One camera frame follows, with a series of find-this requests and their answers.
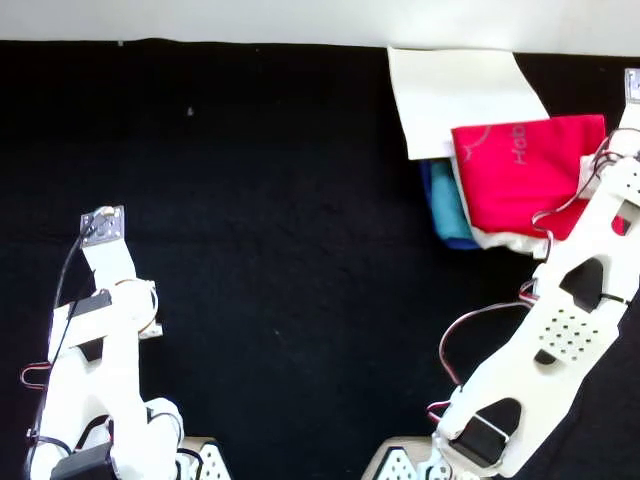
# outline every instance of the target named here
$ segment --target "white wall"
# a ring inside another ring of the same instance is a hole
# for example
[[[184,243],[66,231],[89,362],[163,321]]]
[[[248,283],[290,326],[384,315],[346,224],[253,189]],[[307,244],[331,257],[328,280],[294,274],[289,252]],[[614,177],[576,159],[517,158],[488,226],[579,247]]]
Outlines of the white wall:
[[[0,38],[640,56],[638,0],[0,0]]]

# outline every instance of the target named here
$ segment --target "cable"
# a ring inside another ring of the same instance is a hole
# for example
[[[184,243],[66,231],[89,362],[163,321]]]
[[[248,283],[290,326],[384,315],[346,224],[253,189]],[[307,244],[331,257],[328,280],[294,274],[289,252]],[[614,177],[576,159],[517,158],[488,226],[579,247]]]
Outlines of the cable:
[[[462,382],[460,381],[460,378],[458,377],[458,375],[456,374],[453,367],[451,366],[451,364],[449,363],[449,361],[446,359],[446,356],[445,356],[445,346],[447,343],[447,339],[449,338],[451,333],[471,317],[474,317],[481,313],[490,312],[492,310],[500,310],[503,308],[512,308],[512,307],[526,307],[528,309],[531,309],[531,304],[528,302],[517,301],[517,302],[496,303],[493,305],[489,305],[488,307],[480,308],[478,310],[465,313],[464,315],[458,317],[451,325],[449,325],[449,328],[445,330],[444,334],[442,335],[442,338],[440,339],[440,345],[438,346],[438,355],[440,357],[440,363],[442,363],[442,366],[444,367],[445,371],[449,374],[449,377],[451,378],[454,384],[462,385]]]
[[[55,445],[56,447],[60,447],[61,449],[63,449],[67,453],[68,457],[70,457],[71,454],[73,453],[71,451],[71,448],[69,448],[69,445],[64,443],[62,440],[58,440],[57,438],[45,437],[44,435],[38,435],[38,437],[36,438],[36,443],[50,443],[52,445]]]
[[[74,448],[74,450],[81,450],[82,447],[84,447],[84,444],[86,443],[87,438],[89,438],[89,434],[93,431],[93,429],[99,427],[100,425],[104,425],[107,420],[109,420],[109,415],[99,415],[91,420],[85,427],[82,435],[80,435],[80,439],[76,443],[76,448]]]
[[[530,303],[531,305],[536,303],[538,301],[538,299],[539,299],[538,295],[534,295],[533,293],[529,293],[529,292],[527,292],[527,290],[529,290],[530,288],[533,288],[537,281],[538,281],[538,279],[532,278],[532,279],[527,280],[526,282],[524,282],[520,286],[520,289],[518,290],[518,298],[520,300],[522,300],[523,302]]]
[[[184,430],[182,429],[182,425],[180,424],[180,420],[173,413],[171,413],[171,412],[156,413],[155,415],[149,417],[149,420],[148,420],[147,423],[151,423],[156,418],[163,417],[163,416],[171,417],[173,419],[173,421],[176,422],[176,425],[178,425],[178,445],[180,445],[182,440],[184,440]]]
[[[533,226],[533,228],[535,230],[538,230],[539,232],[544,232],[547,235],[547,249],[544,257],[545,262],[549,260],[549,254],[551,253],[551,247],[553,246],[553,242],[555,239],[554,239],[553,232],[548,228],[538,226],[538,222],[542,220],[544,217],[547,217],[549,215],[554,215],[556,213],[560,213],[566,210],[567,208],[569,208],[569,206],[571,206],[573,202],[575,202],[584,193],[584,191],[587,189],[587,187],[593,181],[594,178],[596,177],[600,178],[600,171],[603,170],[604,167],[606,167],[607,165],[613,165],[616,163],[617,160],[624,158],[624,155],[618,152],[608,150],[608,147],[611,144],[611,140],[613,139],[615,134],[618,132],[624,132],[624,131],[640,133],[640,130],[637,128],[626,128],[626,127],[618,128],[613,132],[611,132],[611,134],[608,137],[602,140],[602,142],[596,149],[596,152],[593,155],[593,173],[589,176],[589,178],[587,179],[586,183],[582,186],[582,188],[580,188],[578,192],[576,192],[573,196],[571,196],[571,198],[569,198],[569,200],[567,200],[565,203],[563,203],[559,207],[552,210],[541,210],[539,212],[536,212],[533,215],[533,217],[531,217],[531,225]],[[612,160],[610,158],[611,156],[615,156],[616,160]],[[601,163],[600,160],[602,158],[606,158],[606,159]]]
[[[73,242],[73,245],[71,246],[71,248],[69,249],[69,252],[67,253],[67,256],[65,258],[64,263],[62,264],[62,268],[60,269],[60,274],[58,275],[58,283],[56,285],[56,292],[55,292],[55,296],[54,296],[54,300],[53,300],[53,310],[51,312],[51,320],[50,320],[50,325],[49,325],[49,344],[51,343],[51,333],[53,331],[53,318],[54,318],[54,312],[55,309],[58,308],[59,303],[60,303],[60,297],[62,295],[62,286],[64,285],[64,279],[66,277],[67,274],[67,270],[69,268],[69,265],[71,264],[71,260],[73,259],[73,257],[75,256],[76,252],[78,251],[78,249],[80,248],[80,245],[83,241],[83,239],[89,234],[90,230],[94,227],[94,222],[95,219],[97,217],[98,214],[100,214],[101,212],[104,212],[106,210],[108,210],[110,207],[99,207],[96,210],[93,211],[93,213],[91,214],[91,219],[90,221],[87,223],[87,225],[85,225],[81,230],[80,233],[78,234],[78,236],[76,237],[75,241]],[[86,286],[89,283],[89,280],[93,277],[93,274],[95,272],[91,272],[90,276],[87,278],[87,281],[85,282],[85,284],[83,285],[82,289],[78,292],[78,295],[76,296],[76,300],[74,301],[73,305],[69,307],[69,312],[67,314],[67,324],[65,326],[64,332],[62,334],[62,338],[60,339],[60,343],[58,345],[58,348],[56,350],[56,354],[53,358],[53,360],[50,363],[49,366],[49,370],[53,371],[53,366],[55,365],[57,359],[58,359],[58,355],[60,354],[60,349],[62,347],[62,343],[64,342],[64,338],[65,335],[67,333],[67,330],[69,328],[69,323],[71,321],[71,317],[73,317],[73,313],[75,311],[75,307],[78,303],[78,300],[80,299],[81,293],[82,291],[84,291],[86,289]],[[33,463],[33,457],[35,455],[35,450],[36,450],[36,446],[38,444],[38,438],[50,438],[50,437],[40,437],[39,436],[39,431],[40,431],[40,425],[42,422],[42,414],[44,412],[44,407],[46,404],[46,399],[47,399],[47,385],[44,384],[32,384],[29,385],[29,382],[27,382],[24,379],[24,375],[29,372],[30,370],[34,369],[34,365],[37,365],[39,369],[44,369],[44,364],[45,362],[39,362],[39,363],[32,363],[27,365],[25,368],[22,369],[21,373],[20,373],[20,380],[21,382],[27,387],[27,388],[31,388],[31,389],[35,389],[35,390],[42,390],[42,395],[40,396],[40,402],[38,403],[38,409],[36,410],[36,417],[35,420],[33,422],[33,426],[32,428],[30,428],[27,432],[27,436],[28,439],[33,442],[33,445],[31,445],[31,447],[29,448],[28,452],[27,452],[27,457],[25,459],[25,463],[24,463],[24,468],[23,468],[23,476],[25,478],[25,480],[29,480],[31,478],[31,464]]]
[[[433,420],[435,423],[439,423],[440,420],[442,420],[442,417],[433,413],[433,410],[436,408],[447,408],[449,405],[451,405],[451,400],[445,400],[443,402],[433,402],[426,409],[427,417],[429,417],[429,419]]]
[[[200,454],[195,450],[191,450],[189,448],[179,448],[178,453],[182,453],[184,455],[190,455],[196,459],[196,461],[198,462],[198,470],[196,471],[196,480],[199,480],[200,474],[202,473],[202,467],[204,467],[204,460],[202,459]]]
[[[44,383],[31,383],[25,379],[25,375],[32,370],[35,371],[43,371],[43,370],[51,370],[51,364],[49,362],[35,362],[26,365],[22,370],[20,370],[20,382],[30,390],[44,390],[46,384]]]

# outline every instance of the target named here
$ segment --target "black wire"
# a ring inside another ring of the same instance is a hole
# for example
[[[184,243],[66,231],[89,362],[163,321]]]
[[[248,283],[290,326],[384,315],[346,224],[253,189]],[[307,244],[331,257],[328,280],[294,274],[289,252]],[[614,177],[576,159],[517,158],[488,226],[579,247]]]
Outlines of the black wire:
[[[73,245],[69,249],[69,252],[67,253],[65,261],[62,264],[62,268],[60,269],[60,274],[58,275],[58,283],[56,285],[56,293],[55,293],[55,297],[54,297],[54,300],[53,300],[53,311],[51,312],[51,321],[50,321],[50,325],[49,325],[49,342],[51,342],[51,332],[53,331],[54,312],[55,312],[55,309],[58,308],[59,303],[60,303],[60,297],[62,295],[62,286],[64,285],[64,280],[65,280],[65,277],[67,275],[67,270],[69,269],[69,265],[71,264],[71,260],[75,256],[76,252],[79,250],[83,239],[87,236],[87,234],[89,233],[89,230],[93,227],[93,223],[95,221],[95,218],[96,218],[96,215],[92,215],[91,221],[87,225],[85,225],[82,228],[82,230],[80,230],[80,233],[78,234],[78,236],[76,237],[75,241],[73,242]],[[69,307],[69,312],[67,314],[67,324],[66,324],[64,332],[62,334],[62,338],[60,339],[60,343],[59,343],[58,348],[56,350],[56,354],[55,354],[55,356],[54,356],[54,358],[53,358],[53,360],[51,362],[51,370],[50,370],[51,372],[53,372],[53,366],[54,366],[55,362],[58,359],[58,355],[60,354],[60,349],[62,347],[62,343],[64,342],[64,338],[65,338],[65,336],[67,334],[67,330],[69,328],[69,323],[71,321],[71,317],[73,317],[73,313],[75,312],[75,308],[76,308],[76,305],[78,304],[78,300],[81,297],[81,293],[86,289],[87,285],[89,284],[89,280],[91,280],[91,278],[93,277],[94,273],[95,272],[91,272],[91,274],[87,278],[87,281],[85,282],[85,284],[82,286],[82,288],[78,292],[78,295],[76,296],[76,300],[74,301],[74,304],[71,307]],[[36,418],[35,418],[35,420],[33,422],[32,428],[31,428],[31,432],[35,436],[35,437],[32,437],[32,440],[35,438],[36,442],[34,442],[34,444],[31,445],[31,447],[29,448],[29,450],[27,452],[27,458],[25,459],[24,468],[23,468],[23,476],[24,476],[25,480],[29,480],[31,478],[31,465],[33,463],[33,457],[35,455],[36,446],[38,444],[37,438],[38,438],[38,433],[40,431],[40,425],[42,423],[42,414],[43,414],[44,407],[45,407],[45,404],[46,404],[46,399],[47,399],[47,390],[45,388],[43,390],[43,392],[42,392],[42,395],[40,396],[40,402],[38,404],[38,409],[36,410]]]
[[[64,443],[62,440],[58,440],[57,438],[45,437],[43,435],[38,435],[38,437],[36,439],[36,443],[51,443],[52,445],[55,445],[56,447],[60,447],[65,452],[67,452],[67,456],[69,456],[69,457],[73,453],[71,451],[71,448],[69,447],[69,445]]]
[[[204,460],[200,456],[198,452],[195,450],[191,450],[189,448],[179,448],[178,453],[183,453],[185,455],[190,455],[198,461],[198,470],[196,471],[196,480],[200,479],[200,474],[202,473],[202,467],[204,467]]]
[[[163,416],[167,416],[167,417],[173,418],[173,420],[178,425],[178,428],[180,429],[180,432],[178,433],[178,445],[180,445],[180,442],[182,442],[182,440],[184,439],[184,432],[182,431],[182,426],[180,425],[180,420],[173,413],[171,413],[171,412],[160,412],[160,413],[157,413],[154,416],[149,417],[149,420],[148,420],[147,423],[151,423],[152,420],[155,420],[156,418],[163,417]]]
[[[75,450],[82,449],[82,447],[84,447],[85,442],[87,441],[87,438],[89,437],[89,434],[93,431],[93,429],[104,424],[104,422],[106,422],[108,419],[109,419],[109,415],[99,415],[93,420],[91,420],[85,427],[84,432],[82,432],[82,435],[80,435],[80,439],[78,440],[78,443],[76,443]]]

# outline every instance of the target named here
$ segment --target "white paper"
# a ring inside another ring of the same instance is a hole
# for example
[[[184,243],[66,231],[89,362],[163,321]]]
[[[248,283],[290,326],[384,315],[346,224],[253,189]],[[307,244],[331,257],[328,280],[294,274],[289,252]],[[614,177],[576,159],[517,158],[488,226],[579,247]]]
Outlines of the white paper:
[[[451,129],[549,118],[513,54],[388,49],[409,159],[451,157]]]

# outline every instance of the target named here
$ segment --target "perforated plate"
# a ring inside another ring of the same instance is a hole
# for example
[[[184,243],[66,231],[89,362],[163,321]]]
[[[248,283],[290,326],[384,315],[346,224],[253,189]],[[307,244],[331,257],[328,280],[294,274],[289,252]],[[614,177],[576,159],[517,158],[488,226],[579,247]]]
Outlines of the perforated plate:
[[[404,448],[391,447],[374,480],[418,480],[418,474]]]
[[[204,461],[204,465],[202,466],[199,480],[231,480],[227,466],[215,442],[205,443],[200,450],[200,456]],[[196,478],[197,471],[198,463],[193,462],[190,470],[190,480],[198,480]]]
[[[591,316],[583,310],[565,305],[548,314],[548,319],[540,322],[538,340],[540,348],[558,360],[579,361],[598,341],[601,326],[594,325]]]

